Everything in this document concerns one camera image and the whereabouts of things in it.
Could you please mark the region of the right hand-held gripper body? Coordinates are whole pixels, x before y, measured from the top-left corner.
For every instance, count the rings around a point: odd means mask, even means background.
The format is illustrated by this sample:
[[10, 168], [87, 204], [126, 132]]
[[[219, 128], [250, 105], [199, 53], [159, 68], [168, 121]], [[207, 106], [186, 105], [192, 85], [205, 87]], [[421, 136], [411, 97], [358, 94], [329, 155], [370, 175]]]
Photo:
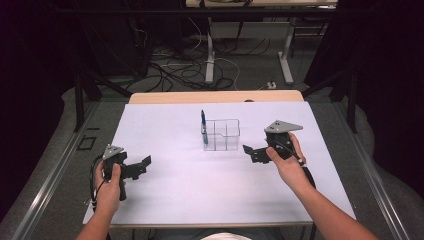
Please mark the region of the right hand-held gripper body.
[[297, 157], [294, 144], [289, 133], [296, 130], [302, 130], [303, 127], [297, 124], [275, 120], [264, 129], [266, 142], [270, 147], [273, 147], [278, 155], [287, 159], [291, 156]]

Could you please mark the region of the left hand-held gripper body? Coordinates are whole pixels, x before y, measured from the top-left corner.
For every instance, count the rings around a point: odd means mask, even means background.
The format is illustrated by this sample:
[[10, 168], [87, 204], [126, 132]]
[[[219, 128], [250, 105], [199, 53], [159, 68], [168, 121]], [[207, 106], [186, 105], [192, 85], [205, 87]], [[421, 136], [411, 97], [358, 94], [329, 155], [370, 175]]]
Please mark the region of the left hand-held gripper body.
[[103, 174], [106, 180], [112, 178], [113, 165], [118, 164], [121, 168], [119, 187], [120, 187], [120, 201], [124, 201], [127, 198], [124, 180], [131, 178], [132, 174], [130, 171], [130, 166], [124, 163], [124, 160], [127, 158], [127, 153], [124, 151], [123, 147], [108, 145], [104, 151], [102, 160], [103, 160]]

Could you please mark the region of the clear plastic organizer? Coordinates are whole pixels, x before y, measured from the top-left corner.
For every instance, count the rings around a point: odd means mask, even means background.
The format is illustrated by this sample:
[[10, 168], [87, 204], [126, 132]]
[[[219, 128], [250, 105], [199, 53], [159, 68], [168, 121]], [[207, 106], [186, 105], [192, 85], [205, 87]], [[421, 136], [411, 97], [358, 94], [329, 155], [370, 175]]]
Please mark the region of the clear plastic organizer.
[[204, 151], [233, 151], [239, 146], [240, 122], [238, 119], [206, 120], [209, 143]]

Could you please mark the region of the blue pen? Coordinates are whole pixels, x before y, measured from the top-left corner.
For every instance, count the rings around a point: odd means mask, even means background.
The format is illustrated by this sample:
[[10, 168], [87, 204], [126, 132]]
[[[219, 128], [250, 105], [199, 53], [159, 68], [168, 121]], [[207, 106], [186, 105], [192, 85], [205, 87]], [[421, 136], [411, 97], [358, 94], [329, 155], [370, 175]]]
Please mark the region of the blue pen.
[[207, 136], [207, 126], [206, 126], [206, 117], [203, 110], [201, 110], [201, 133], [203, 137], [203, 142], [205, 145], [208, 145], [209, 140]]

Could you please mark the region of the person's right hand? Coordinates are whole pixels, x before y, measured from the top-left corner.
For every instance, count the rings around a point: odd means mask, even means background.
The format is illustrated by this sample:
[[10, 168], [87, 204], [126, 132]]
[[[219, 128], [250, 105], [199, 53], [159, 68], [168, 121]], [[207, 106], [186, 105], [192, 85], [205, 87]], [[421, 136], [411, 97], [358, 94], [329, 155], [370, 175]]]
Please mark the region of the person's right hand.
[[291, 156], [287, 159], [283, 159], [272, 147], [268, 147], [266, 149], [266, 153], [276, 165], [281, 179], [291, 188], [293, 192], [303, 190], [310, 186], [309, 180], [307, 179], [296, 157]]

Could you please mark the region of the person's left hand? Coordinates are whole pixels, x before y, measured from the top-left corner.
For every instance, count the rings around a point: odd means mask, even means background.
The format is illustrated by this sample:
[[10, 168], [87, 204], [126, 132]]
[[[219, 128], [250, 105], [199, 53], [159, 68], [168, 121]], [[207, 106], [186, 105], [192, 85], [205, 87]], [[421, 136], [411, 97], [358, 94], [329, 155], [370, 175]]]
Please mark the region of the person's left hand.
[[103, 176], [104, 163], [100, 162], [95, 171], [96, 210], [95, 213], [113, 216], [119, 208], [121, 167], [114, 164], [110, 180]]

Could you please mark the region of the white table board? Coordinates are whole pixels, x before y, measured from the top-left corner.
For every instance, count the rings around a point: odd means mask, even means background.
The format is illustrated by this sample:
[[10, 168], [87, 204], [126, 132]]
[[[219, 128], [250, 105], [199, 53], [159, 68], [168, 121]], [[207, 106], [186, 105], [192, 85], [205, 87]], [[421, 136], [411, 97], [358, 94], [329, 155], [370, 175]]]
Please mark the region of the white table board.
[[[206, 151], [201, 120], [236, 119], [238, 148]], [[115, 226], [257, 226], [310, 222], [274, 164], [254, 163], [244, 146], [261, 148], [275, 120], [300, 125], [299, 139], [318, 190], [353, 211], [311, 108], [306, 102], [128, 104], [113, 142], [127, 162], [152, 158], [145, 174], [126, 183]]]

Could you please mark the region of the wooden table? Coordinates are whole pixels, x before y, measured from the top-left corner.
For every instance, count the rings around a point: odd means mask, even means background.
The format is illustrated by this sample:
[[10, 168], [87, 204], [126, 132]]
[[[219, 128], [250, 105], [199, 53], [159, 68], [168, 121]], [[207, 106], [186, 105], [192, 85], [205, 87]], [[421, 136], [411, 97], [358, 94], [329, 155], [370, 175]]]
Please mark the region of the wooden table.
[[301, 102], [304, 98], [298, 90], [253, 91], [200, 91], [200, 92], [153, 92], [135, 93], [130, 104], [189, 104], [233, 102]]

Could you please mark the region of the black metal stand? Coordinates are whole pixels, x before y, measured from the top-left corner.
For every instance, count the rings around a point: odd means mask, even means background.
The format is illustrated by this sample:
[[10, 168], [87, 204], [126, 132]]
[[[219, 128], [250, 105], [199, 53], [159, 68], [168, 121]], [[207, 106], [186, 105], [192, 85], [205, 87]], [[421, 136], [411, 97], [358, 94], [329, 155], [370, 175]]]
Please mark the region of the black metal stand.
[[332, 102], [341, 102], [344, 97], [347, 98], [346, 122], [353, 133], [357, 133], [356, 129], [356, 102], [357, 102], [357, 72], [354, 70], [338, 71], [329, 78], [321, 81], [315, 86], [309, 87], [302, 91], [303, 97], [307, 97], [312, 93], [334, 84], [330, 92], [329, 98]]
[[90, 101], [100, 101], [103, 97], [99, 85], [121, 94], [124, 97], [131, 97], [132, 93], [112, 81], [108, 80], [94, 71], [83, 70], [74, 77], [75, 107], [76, 107], [76, 125], [75, 132], [78, 132], [85, 122], [84, 97], [87, 96]]

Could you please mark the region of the white desk leg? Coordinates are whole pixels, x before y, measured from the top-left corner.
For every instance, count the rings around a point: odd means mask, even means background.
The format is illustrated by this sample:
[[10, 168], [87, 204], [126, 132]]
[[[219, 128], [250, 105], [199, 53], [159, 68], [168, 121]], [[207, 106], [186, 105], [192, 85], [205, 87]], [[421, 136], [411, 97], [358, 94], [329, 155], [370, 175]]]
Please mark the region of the white desk leg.
[[212, 20], [208, 18], [208, 30], [207, 30], [207, 51], [208, 56], [206, 60], [206, 72], [205, 72], [205, 82], [211, 84], [213, 82], [214, 76], [214, 49], [213, 49], [213, 39], [212, 39]]
[[281, 70], [283, 73], [284, 81], [287, 85], [293, 85], [294, 80], [288, 63], [291, 42], [293, 40], [295, 31], [296, 19], [290, 18], [288, 21], [288, 29], [285, 37], [284, 48], [282, 52], [278, 53]]

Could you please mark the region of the person's white shirt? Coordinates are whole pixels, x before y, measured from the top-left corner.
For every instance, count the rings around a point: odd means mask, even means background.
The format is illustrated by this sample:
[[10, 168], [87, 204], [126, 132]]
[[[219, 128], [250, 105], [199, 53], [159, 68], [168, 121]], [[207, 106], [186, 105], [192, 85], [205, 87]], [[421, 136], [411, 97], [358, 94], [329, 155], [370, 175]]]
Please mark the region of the person's white shirt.
[[206, 236], [200, 240], [252, 240], [252, 239], [247, 238], [245, 236], [238, 235], [238, 234], [222, 232], [222, 233], [216, 233], [216, 234]]

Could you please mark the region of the background desk top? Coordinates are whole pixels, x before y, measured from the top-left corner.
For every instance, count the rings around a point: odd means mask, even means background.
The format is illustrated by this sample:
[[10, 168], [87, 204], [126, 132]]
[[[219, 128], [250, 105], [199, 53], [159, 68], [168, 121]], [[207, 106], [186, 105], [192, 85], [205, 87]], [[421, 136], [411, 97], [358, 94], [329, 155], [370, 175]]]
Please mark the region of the background desk top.
[[[185, 0], [187, 7], [241, 7], [244, 0]], [[339, 0], [248, 0], [249, 7], [288, 7], [288, 6], [326, 6], [336, 5]]]

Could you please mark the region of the metal floor rail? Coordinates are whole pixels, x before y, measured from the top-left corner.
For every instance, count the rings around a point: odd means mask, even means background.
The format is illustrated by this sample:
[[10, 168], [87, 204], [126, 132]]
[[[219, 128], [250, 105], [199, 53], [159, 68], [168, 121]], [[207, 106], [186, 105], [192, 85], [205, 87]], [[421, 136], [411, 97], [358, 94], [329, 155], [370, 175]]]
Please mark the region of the metal floor rail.
[[100, 131], [93, 128], [100, 105], [91, 103], [79, 131], [65, 122], [18, 198], [22, 216], [6, 240], [73, 240], [83, 226], [89, 201], [90, 165], [99, 154]]
[[353, 145], [359, 155], [359, 165], [368, 182], [368, 185], [374, 195], [376, 203], [382, 213], [388, 228], [394, 240], [410, 240], [402, 221], [400, 220], [397, 211], [393, 205], [391, 198], [385, 190], [383, 180], [380, 177], [375, 164], [371, 157], [367, 154], [364, 146], [362, 145], [359, 137], [355, 134], [346, 120], [347, 112], [344, 110], [342, 103], [333, 104], [338, 118], [342, 121], [344, 129], [347, 131], [349, 138], [352, 140]]

